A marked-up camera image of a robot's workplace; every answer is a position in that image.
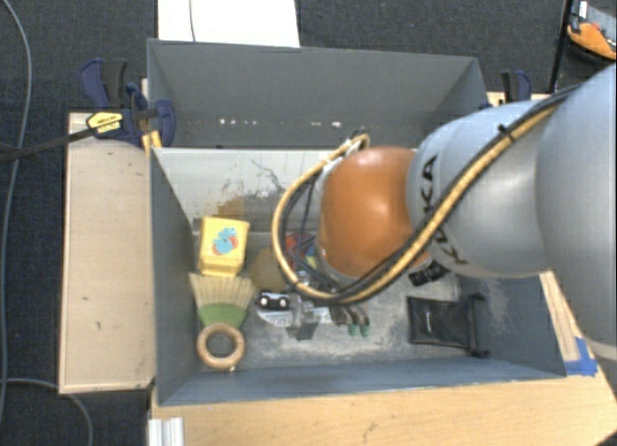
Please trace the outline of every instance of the gray bin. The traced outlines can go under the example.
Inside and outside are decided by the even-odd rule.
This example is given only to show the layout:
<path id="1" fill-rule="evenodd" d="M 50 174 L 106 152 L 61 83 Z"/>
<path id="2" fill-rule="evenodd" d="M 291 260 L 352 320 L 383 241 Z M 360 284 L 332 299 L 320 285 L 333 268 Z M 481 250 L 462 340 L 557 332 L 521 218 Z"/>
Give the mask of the gray bin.
<path id="1" fill-rule="evenodd" d="M 368 303 L 373 330 L 366 339 L 323 325 L 312 340 L 298 342 L 250 308 L 242 327 L 247 352 L 235 372 L 205 368 L 195 351 L 200 326 L 187 275 L 196 267 L 199 217 L 223 213 L 249 221 L 250 265 L 269 245 L 282 189 L 320 148 L 336 146 L 359 125 L 373 143 L 417 146 L 436 126 L 485 102 L 476 60 L 151 40 L 148 83 L 150 99 L 170 98 L 178 117 L 174 147 L 155 149 L 150 161 L 161 406 L 565 375 L 537 277 L 449 275 L 421 290 L 398 280 Z M 477 292 L 487 298 L 478 334 L 490 358 L 409 343 L 406 296 Z"/>

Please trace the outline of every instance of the yellow toy block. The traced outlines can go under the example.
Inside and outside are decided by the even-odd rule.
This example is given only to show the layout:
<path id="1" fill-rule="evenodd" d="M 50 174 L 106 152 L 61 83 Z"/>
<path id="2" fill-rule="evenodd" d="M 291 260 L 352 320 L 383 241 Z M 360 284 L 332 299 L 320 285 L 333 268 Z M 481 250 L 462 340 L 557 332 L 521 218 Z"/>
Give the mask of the yellow toy block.
<path id="1" fill-rule="evenodd" d="M 239 220 L 203 217 L 199 268 L 203 275 L 236 276 L 247 247 L 250 224 Z"/>

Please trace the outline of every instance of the black pouch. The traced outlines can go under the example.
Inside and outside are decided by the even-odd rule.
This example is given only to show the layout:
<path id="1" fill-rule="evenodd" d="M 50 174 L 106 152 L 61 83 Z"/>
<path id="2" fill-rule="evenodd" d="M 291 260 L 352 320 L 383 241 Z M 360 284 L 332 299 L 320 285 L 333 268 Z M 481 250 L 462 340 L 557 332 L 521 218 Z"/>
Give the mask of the black pouch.
<path id="1" fill-rule="evenodd" d="M 478 343 L 476 331 L 476 311 L 484 303 L 479 294 L 456 302 L 408 297 L 411 343 L 457 347 L 473 356 L 488 356 L 488 350 Z"/>

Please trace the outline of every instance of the dark carpet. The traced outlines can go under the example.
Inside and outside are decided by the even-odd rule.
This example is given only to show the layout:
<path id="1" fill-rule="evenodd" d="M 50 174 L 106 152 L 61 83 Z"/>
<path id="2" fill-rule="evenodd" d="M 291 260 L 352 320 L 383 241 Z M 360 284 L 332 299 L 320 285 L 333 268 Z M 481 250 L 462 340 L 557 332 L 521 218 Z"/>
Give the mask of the dark carpet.
<path id="1" fill-rule="evenodd" d="M 71 107 L 89 104 L 76 71 L 94 57 L 129 61 L 127 81 L 146 75 L 146 38 L 156 30 L 156 0 L 9 0 L 32 46 L 33 99 L 26 144 L 62 135 Z M 348 47 L 478 58 L 488 90 L 503 69 L 522 69 L 547 89 L 564 0 L 296 0 L 304 46 Z M 590 0 L 615 14 L 616 0 Z M 598 69 L 569 53 L 558 86 Z M 0 142 L 15 144 L 25 91 L 25 57 L 9 13 L 0 7 Z M 4 211 L 9 167 L 0 170 Z M 64 153 L 21 162 L 7 264 L 9 376 L 56 380 L 62 272 Z M 145 392 L 84 397 L 97 445 L 146 444 Z M 11 386 L 2 445 L 80 445 L 86 429 L 66 399 Z"/>

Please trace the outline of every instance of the white paper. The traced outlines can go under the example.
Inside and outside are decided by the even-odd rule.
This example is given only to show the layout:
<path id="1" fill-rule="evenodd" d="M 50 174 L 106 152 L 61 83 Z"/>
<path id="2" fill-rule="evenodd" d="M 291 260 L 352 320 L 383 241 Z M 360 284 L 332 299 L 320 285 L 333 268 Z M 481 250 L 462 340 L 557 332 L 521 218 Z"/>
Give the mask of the white paper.
<path id="1" fill-rule="evenodd" d="M 294 0 L 193 0 L 196 41 L 299 47 Z M 158 0 L 158 37 L 193 40 L 189 0 Z"/>

